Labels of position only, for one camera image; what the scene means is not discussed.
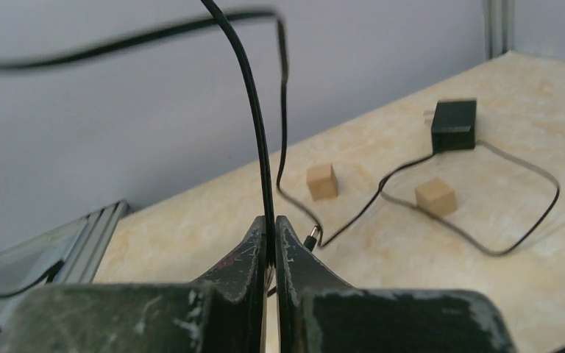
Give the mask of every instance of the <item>white wall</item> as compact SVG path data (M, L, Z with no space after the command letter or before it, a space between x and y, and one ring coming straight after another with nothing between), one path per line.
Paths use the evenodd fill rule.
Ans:
M565 1L517 0L514 48L565 60Z
M484 60L481 1L226 0L287 18L290 140ZM0 0L0 58L62 51L202 14L198 0ZM279 149L273 24L238 26ZM0 76L0 250L117 199L145 207L257 158L220 31L67 70Z

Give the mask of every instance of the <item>table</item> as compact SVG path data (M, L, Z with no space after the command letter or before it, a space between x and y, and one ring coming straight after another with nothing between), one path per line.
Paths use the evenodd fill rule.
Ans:
M463 97L477 97L478 138L562 184L555 209L531 239L510 256L490 258L424 215L378 199L315 254L359 288L480 291L498 306L521 352L548 352L565 344L565 63L508 53L297 143L288 150L283 187L317 212L329 235L359 211L382 175L431 152L437 100ZM273 173L278 160L278 153L271 156ZM340 195L313 202L306 170L330 162ZM456 189L458 210L448 219L495 249L524 233L554 193L541 177L480 147L406 171L386 190L412 200L414 186L436 176ZM196 278L263 213L260 192L254 162L120 220L94 282ZM274 203L303 239L312 223L281 198ZM267 352L277 352L275 297L267 310Z

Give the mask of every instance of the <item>black power adapter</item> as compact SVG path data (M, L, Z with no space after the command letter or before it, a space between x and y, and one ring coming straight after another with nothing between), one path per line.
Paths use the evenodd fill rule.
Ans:
M455 151L475 147L477 100L438 101L432 120L432 151Z

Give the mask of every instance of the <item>wooden block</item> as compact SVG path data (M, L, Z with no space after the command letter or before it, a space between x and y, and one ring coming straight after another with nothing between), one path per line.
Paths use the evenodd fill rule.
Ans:
M456 191L439 178L415 188L417 206L442 217L456 211Z
M306 185L314 201L337 197L337 177L333 164L310 167L306 172Z

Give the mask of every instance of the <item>wooden table surface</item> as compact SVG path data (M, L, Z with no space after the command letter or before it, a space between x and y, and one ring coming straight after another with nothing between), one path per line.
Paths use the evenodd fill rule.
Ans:
M548 352L565 344L564 62L508 53L297 143L288 152L283 187L319 214L329 235L359 211L380 177L430 153L428 111L437 100L463 97L477 97L478 138L560 181L561 197L539 230L510 256L490 258L435 221L378 199L332 246L315 254L359 288L480 291L501 310L519 351ZM271 156L273 173L278 156ZM336 199L313 202L308 193L306 170L319 163L334 164ZM441 155L393 178L385 189L413 200L414 187L434 177L456 189L458 210L447 218L493 249L523 234L555 190L481 147ZM119 222L94 281L194 279L263 213L260 193L254 162L130 215ZM301 239L313 226L279 197L275 210L291 219ZM267 316L267 352L277 352L275 297Z

